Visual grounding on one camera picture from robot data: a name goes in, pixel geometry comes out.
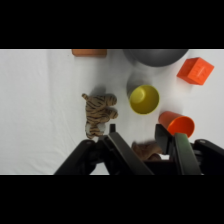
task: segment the toy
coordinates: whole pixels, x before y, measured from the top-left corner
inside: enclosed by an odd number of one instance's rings
[[[162,154],[162,149],[155,142],[152,144],[132,144],[132,150],[141,161],[160,161],[162,160],[158,154]]]
[[[193,58],[185,61],[177,77],[194,85],[204,85],[213,71],[214,66],[202,58]]]
[[[72,49],[77,57],[106,57],[107,49]]]
[[[117,103],[115,96],[96,96],[89,97],[83,94],[82,97],[86,100],[86,135],[89,139],[99,137],[104,134],[103,125],[110,119],[118,117],[118,113],[108,108]]]

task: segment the yellow cup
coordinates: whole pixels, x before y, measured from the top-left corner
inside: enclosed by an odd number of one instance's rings
[[[160,96],[156,88],[143,85],[136,88],[129,99],[134,112],[141,115],[152,113],[159,105]]]

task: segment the white backdrop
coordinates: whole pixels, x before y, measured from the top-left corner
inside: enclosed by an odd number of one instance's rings
[[[176,77],[192,57],[215,66],[204,86]],[[140,116],[130,109],[127,88],[136,83],[159,90],[154,113]],[[130,63],[121,49],[109,50],[104,59],[75,58],[67,49],[0,50],[0,174],[53,174],[86,139],[82,93],[117,96],[119,118],[113,123],[130,146],[153,140],[159,115],[171,110],[195,121],[191,142],[204,138],[224,148],[223,83],[224,50],[190,50],[165,68]]]

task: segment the plastic cup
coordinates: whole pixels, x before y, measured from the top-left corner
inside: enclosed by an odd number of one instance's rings
[[[160,115],[159,123],[172,135],[183,133],[190,138],[195,130],[195,124],[191,118],[170,111]]]
[[[139,86],[131,93],[129,102],[135,113],[140,115],[150,114],[159,105],[159,92],[153,86]]]

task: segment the orange block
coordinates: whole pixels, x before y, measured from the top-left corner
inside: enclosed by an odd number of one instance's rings
[[[214,66],[202,58],[192,58],[185,61],[177,77],[193,85],[204,85],[213,69]]]
[[[107,49],[72,49],[76,57],[106,57]]]

